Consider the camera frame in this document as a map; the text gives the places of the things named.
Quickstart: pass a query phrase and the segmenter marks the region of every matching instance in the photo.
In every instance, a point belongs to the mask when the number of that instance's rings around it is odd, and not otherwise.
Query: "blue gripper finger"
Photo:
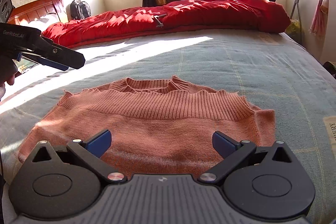
[[[84,141],[82,146],[91,154],[95,155],[97,158],[100,158],[110,148],[111,144],[112,134],[110,130],[105,129],[90,139]]]
[[[241,144],[220,131],[212,135],[212,147],[222,158],[230,156],[241,147]]]

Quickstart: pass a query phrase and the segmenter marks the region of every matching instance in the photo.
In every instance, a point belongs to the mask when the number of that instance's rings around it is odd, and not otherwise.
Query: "ribbed knit collar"
[[[170,80],[126,78],[111,83],[107,90],[86,89],[74,95],[66,92],[58,105],[138,119],[239,121],[254,114],[244,96],[225,90],[191,94],[188,89],[192,85],[196,86],[177,76]]]
[[[157,92],[166,94],[173,90],[189,90],[191,86],[190,82],[183,81],[176,75],[173,75],[171,79],[160,80],[135,80],[132,78],[124,78],[111,83],[110,89],[120,92]]]

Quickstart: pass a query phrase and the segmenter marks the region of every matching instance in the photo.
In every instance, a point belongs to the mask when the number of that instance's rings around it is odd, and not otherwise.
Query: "label tag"
[[[331,150],[334,153],[334,157],[336,160],[336,116],[324,117],[323,122],[327,129],[331,144]]]
[[[279,45],[268,33],[260,32],[259,38],[267,44]]]

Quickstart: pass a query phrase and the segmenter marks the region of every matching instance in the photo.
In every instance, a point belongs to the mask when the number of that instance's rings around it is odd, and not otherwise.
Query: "pillow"
[[[56,13],[48,13],[41,16],[39,19],[31,21],[27,24],[28,27],[39,29],[41,32],[45,31],[51,24],[59,22],[59,17]]]

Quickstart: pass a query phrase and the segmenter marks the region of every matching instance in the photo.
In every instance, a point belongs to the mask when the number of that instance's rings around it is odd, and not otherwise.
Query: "backpack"
[[[72,19],[84,19],[90,17],[90,6],[85,1],[74,0],[70,4],[70,15]]]

